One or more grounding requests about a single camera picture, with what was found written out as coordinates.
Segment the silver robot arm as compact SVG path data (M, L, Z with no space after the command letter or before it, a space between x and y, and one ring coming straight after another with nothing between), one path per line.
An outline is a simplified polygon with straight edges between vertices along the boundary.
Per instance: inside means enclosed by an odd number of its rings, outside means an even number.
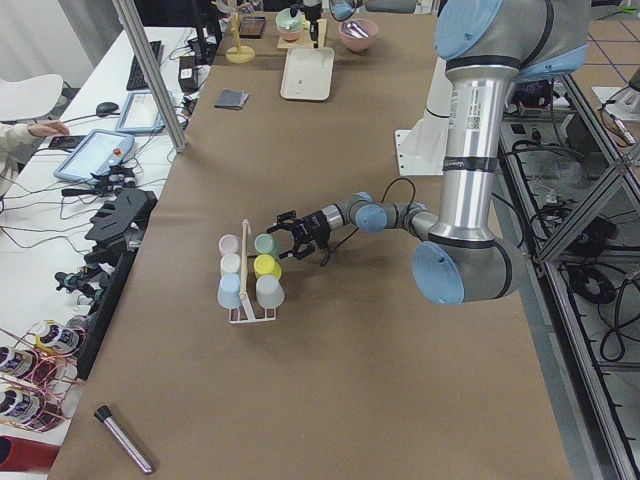
M322 0L303 0L290 1L290 8L300 10L304 13L306 19L310 22L310 38L314 48L319 47L319 19L323 12L328 12L335 21L346 22L359 10L366 12L378 13L400 13L400 14L434 14L440 13L446 4L445 1L363 1L363 0L344 0L344 1L322 1Z
M458 305L511 294L523 257L488 226L507 92L515 83L577 70L590 21L587 1L447 2L435 30L452 85L438 212L414 201L375 202L364 192L305 217L286 212L274 227L291 235L289 255L326 249L332 232L350 224L370 233L403 229L419 241L412 272L430 301Z

